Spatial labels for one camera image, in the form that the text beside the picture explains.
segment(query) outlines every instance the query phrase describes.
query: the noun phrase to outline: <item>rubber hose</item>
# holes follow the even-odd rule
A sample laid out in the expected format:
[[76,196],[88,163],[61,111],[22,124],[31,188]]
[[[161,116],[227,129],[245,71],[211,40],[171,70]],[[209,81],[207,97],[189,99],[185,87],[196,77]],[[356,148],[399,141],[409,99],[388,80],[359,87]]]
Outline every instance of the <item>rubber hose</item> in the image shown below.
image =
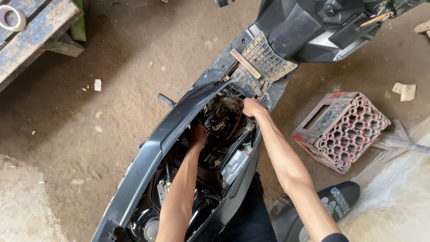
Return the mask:
[[244,134],[242,136],[242,138],[240,138],[240,140],[237,142],[237,144],[231,149],[231,151],[227,155],[224,156],[224,158],[222,159],[221,164],[220,164],[221,169],[219,169],[219,173],[221,173],[222,169],[224,169],[227,162],[233,157],[234,153],[245,142],[245,140],[251,136],[251,134],[252,134],[252,130],[250,130],[246,134]]

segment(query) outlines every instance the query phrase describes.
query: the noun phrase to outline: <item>human hand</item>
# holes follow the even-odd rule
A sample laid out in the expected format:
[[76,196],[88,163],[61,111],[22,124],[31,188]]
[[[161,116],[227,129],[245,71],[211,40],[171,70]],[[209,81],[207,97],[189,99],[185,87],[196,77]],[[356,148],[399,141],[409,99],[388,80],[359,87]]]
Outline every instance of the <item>human hand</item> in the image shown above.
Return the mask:
[[255,117],[264,112],[267,112],[267,110],[255,98],[247,97],[243,100],[243,113],[246,116]]
[[202,124],[193,124],[188,134],[189,147],[198,146],[200,149],[206,143],[208,130]]

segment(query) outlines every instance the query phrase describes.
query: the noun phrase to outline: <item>scooter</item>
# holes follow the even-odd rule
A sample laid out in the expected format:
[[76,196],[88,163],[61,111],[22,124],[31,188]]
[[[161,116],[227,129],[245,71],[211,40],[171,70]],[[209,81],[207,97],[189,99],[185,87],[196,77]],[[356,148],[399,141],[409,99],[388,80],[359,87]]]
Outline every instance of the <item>scooter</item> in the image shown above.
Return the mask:
[[[216,0],[219,6],[228,0]],[[257,20],[228,45],[153,133],[138,145],[92,242],[154,242],[160,210],[188,147],[188,127],[208,129],[185,241],[212,241],[235,214],[256,171],[261,131],[241,100],[272,111],[303,62],[336,62],[373,39],[386,19],[429,0],[262,0]],[[358,200],[346,182],[318,193],[335,220]],[[287,198],[268,207],[278,241],[309,235]]]

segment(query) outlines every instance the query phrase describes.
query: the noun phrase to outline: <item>person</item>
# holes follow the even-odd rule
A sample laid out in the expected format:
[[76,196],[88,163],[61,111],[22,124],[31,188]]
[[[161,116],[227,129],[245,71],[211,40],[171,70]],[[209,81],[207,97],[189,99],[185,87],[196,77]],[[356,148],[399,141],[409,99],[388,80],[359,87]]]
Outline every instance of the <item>person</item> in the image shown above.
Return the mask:
[[[309,172],[276,127],[269,112],[254,98],[244,99],[243,104],[243,113],[257,120],[276,176],[295,205],[312,241],[347,242],[348,239],[341,233],[319,199]],[[189,150],[161,209],[156,242],[184,241],[191,219],[198,158],[207,135],[206,128],[201,124],[190,130]],[[258,173],[254,176],[243,201],[218,235],[218,240],[275,242],[276,237],[264,205]]]

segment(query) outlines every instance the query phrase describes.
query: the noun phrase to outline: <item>concrete floor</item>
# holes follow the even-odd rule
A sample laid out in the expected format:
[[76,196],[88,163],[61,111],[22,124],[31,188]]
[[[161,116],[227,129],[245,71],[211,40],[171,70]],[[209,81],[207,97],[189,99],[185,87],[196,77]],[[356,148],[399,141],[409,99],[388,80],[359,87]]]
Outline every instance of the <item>concrete floor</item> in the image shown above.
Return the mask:
[[[117,2],[87,3],[81,56],[46,52],[0,93],[0,169],[9,174],[0,177],[0,217],[7,221],[0,242],[38,241],[40,227],[46,228],[41,241],[89,241],[136,145],[169,110],[156,94],[179,100],[259,9],[259,0],[222,9],[199,0]],[[375,40],[343,61],[300,65],[272,113],[282,133],[287,137],[326,93],[337,91],[362,92],[406,130],[429,116],[430,41],[413,32],[429,12],[430,4],[422,5],[387,21]],[[82,90],[96,78],[103,80],[101,92]],[[416,99],[400,103],[390,91],[396,82],[417,84]],[[379,152],[369,150],[340,175],[290,143],[317,189],[349,180]],[[270,202],[282,190],[265,148],[258,168]],[[37,196],[18,199],[23,191]],[[16,231],[22,223],[26,229]]]

